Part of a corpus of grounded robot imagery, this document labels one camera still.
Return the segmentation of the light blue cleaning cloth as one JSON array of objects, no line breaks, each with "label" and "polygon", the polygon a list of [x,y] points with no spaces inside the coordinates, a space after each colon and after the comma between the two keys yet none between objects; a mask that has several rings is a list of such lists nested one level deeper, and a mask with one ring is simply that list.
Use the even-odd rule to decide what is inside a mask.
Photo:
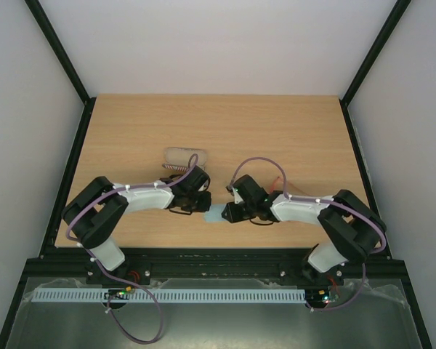
[{"label": "light blue cleaning cloth", "polygon": [[212,204],[207,212],[203,214],[206,222],[225,222],[226,219],[222,217],[225,210],[225,204]]}]

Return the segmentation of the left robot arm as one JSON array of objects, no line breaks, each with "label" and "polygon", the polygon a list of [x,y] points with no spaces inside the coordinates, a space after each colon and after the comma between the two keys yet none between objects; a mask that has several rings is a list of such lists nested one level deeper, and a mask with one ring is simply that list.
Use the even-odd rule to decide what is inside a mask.
[{"label": "left robot arm", "polygon": [[68,225],[67,238],[74,238],[107,271],[125,262],[124,253],[111,237],[123,215],[151,209],[191,215],[211,206],[209,175],[200,167],[185,174],[152,183],[121,185],[106,177],[95,178],[62,211]]}]

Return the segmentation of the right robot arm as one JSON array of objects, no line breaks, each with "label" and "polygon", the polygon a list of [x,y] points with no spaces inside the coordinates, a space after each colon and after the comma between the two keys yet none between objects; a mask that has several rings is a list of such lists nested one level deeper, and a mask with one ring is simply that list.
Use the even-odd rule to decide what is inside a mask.
[{"label": "right robot arm", "polygon": [[319,284],[343,263],[362,264],[386,247],[385,223],[349,190],[324,197],[268,193],[247,174],[228,188],[234,200],[226,203],[222,218],[230,223],[258,218],[263,225],[303,222],[324,229],[328,240],[316,244],[302,261],[301,274],[309,284]]}]

